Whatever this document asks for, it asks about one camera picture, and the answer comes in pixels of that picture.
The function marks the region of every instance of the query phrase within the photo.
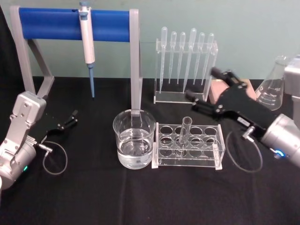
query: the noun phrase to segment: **clear acrylic rack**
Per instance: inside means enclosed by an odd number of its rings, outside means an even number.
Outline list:
[[[220,125],[192,125],[184,148],[178,145],[180,129],[181,125],[156,124],[152,168],[173,165],[222,169],[225,143]]]
[[[184,97],[184,92],[186,90],[192,91],[197,98],[202,99],[203,101],[207,101],[211,82],[210,69],[213,66],[215,66],[218,54],[218,45],[216,40],[214,40],[212,44],[203,43],[202,49],[200,49],[198,47],[198,43],[195,42],[194,47],[192,49],[190,65],[188,64],[189,46],[188,42],[185,42],[182,54],[182,63],[179,73],[178,63],[180,58],[180,43],[178,41],[176,42],[175,48],[173,50],[172,67],[170,67],[171,52],[171,42],[168,41],[165,48],[163,83],[162,89],[160,91],[162,46],[160,40],[156,40],[156,78],[154,90],[154,103],[190,103]],[[186,88],[183,90],[184,78],[187,67],[189,67],[187,84]]]

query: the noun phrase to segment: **pipette rack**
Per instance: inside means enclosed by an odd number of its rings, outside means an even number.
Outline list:
[[[163,73],[164,78],[163,78],[163,85],[161,91],[160,91],[159,82],[160,82],[162,47],[161,47],[160,40],[159,39],[156,40],[156,64],[155,64],[156,78],[155,78],[155,87],[154,87],[155,88],[154,103],[156,102],[191,103],[185,99],[184,92],[183,92],[183,83],[184,83],[188,51],[189,51],[188,41],[186,41],[184,45],[179,82],[177,83],[177,69],[178,69],[179,54],[180,54],[180,46],[179,46],[179,38],[178,38],[179,34],[177,33],[177,41],[176,41],[176,46],[173,55],[172,74],[169,82],[169,64],[170,64],[170,55],[171,55],[170,36],[171,35],[169,33],[166,50],[165,50],[165,66],[164,66],[164,73]],[[197,39],[198,39],[198,35],[192,51],[190,69],[188,73],[188,80],[187,80],[185,91],[190,90],[194,93],[194,95],[197,98],[203,101],[207,101],[207,97],[210,89],[210,82],[211,82],[210,69],[213,66],[215,66],[217,54],[218,54],[218,45],[216,40],[214,40],[212,43],[212,47],[207,48],[208,43],[204,42],[201,50],[198,48]],[[196,58],[199,52],[201,52],[201,56],[200,56],[200,62],[198,66],[196,80],[194,83]],[[206,66],[205,74],[203,75],[203,71],[204,71],[203,68],[204,68],[205,58],[207,54],[209,54],[209,60]]]

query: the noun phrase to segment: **glass test tube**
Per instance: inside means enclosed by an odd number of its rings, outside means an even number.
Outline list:
[[[180,136],[178,139],[178,145],[181,148],[188,146],[189,131],[192,126],[192,118],[186,116],[182,119],[182,125],[180,130]],[[182,157],[184,155],[184,150],[176,150],[176,155]]]

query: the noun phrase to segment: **blue horizontal bar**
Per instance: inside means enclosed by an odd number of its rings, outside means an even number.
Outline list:
[[[78,9],[20,8],[25,39],[81,40]],[[92,9],[95,41],[129,42],[129,11]]]

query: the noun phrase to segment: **plastic dropper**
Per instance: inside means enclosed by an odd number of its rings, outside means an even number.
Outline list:
[[[178,58],[178,68],[177,68],[177,84],[179,83],[179,74],[180,74],[180,68],[181,68],[181,62],[182,62],[182,55],[183,55],[183,49],[184,44],[186,42],[186,34],[185,32],[180,33],[180,41],[179,41],[179,58]]]
[[[167,46],[167,36],[168,36],[168,29],[163,27],[161,29],[161,66],[160,66],[160,79],[159,79],[159,93],[161,92],[161,88],[163,87],[163,80],[164,80],[164,68],[165,68],[165,48]]]
[[[174,50],[176,46],[176,37],[177,33],[173,31],[171,33],[171,41],[170,41],[170,46],[171,46],[171,52],[170,52],[170,65],[169,65],[169,83],[171,80],[171,74],[172,74],[172,68],[173,68],[173,57],[174,57]]]
[[[186,67],[186,74],[184,76],[184,83],[183,83],[182,93],[184,93],[184,90],[185,90],[187,82],[188,82],[189,67],[190,67],[190,64],[191,64],[191,58],[192,58],[193,48],[194,48],[194,44],[195,44],[195,40],[196,40],[196,35],[197,35],[196,28],[192,28],[191,32],[189,34],[187,67]]]
[[[201,32],[199,34],[199,39],[198,39],[198,54],[196,57],[196,63],[195,63],[195,72],[194,72],[194,82],[193,84],[195,84],[196,81],[196,77],[197,77],[197,73],[198,73],[198,67],[199,67],[199,62],[200,62],[200,56],[202,53],[202,48],[203,48],[203,44],[204,44],[204,40],[205,40],[205,34],[203,32]]]
[[[201,85],[203,85],[204,77],[205,77],[206,70],[207,70],[208,60],[210,59],[210,51],[211,51],[213,42],[214,42],[214,34],[210,33],[210,35],[208,36],[208,40],[207,40],[207,53],[206,53],[204,67],[203,67],[203,71],[202,71]]]

